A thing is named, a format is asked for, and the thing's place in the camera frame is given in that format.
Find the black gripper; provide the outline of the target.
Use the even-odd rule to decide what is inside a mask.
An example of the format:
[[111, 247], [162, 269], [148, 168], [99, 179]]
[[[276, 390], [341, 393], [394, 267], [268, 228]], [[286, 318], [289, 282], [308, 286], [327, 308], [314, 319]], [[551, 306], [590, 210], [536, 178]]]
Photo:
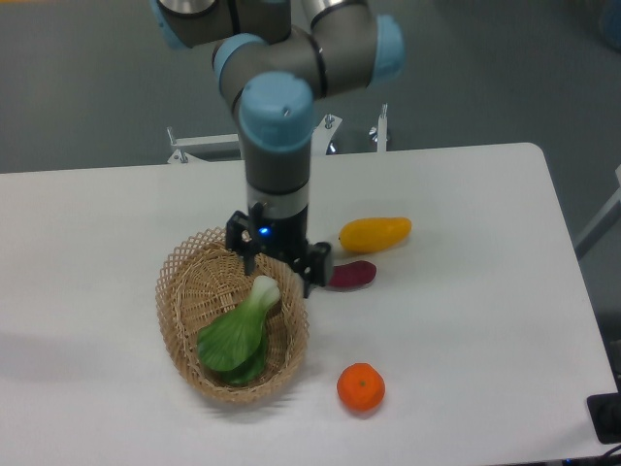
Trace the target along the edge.
[[234, 212], [226, 223], [225, 247], [244, 264], [246, 276], [255, 270], [257, 252], [286, 263], [303, 282], [303, 296], [325, 287], [333, 276], [333, 249], [327, 242], [307, 239], [308, 208], [295, 216], [267, 216], [264, 206], [252, 206], [248, 216]]

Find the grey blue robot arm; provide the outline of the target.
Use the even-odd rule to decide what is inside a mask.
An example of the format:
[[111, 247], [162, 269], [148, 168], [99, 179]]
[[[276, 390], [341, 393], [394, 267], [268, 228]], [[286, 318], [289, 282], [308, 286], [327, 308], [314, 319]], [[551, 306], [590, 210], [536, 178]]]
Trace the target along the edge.
[[155, 1], [174, 48], [213, 45], [218, 91], [237, 127], [245, 163], [245, 212], [226, 225], [226, 247], [247, 273], [265, 254], [287, 264], [305, 289], [333, 275], [332, 248], [307, 237], [314, 104], [393, 80], [406, 60], [395, 18], [364, 1], [307, 1], [308, 30], [287, 1]]

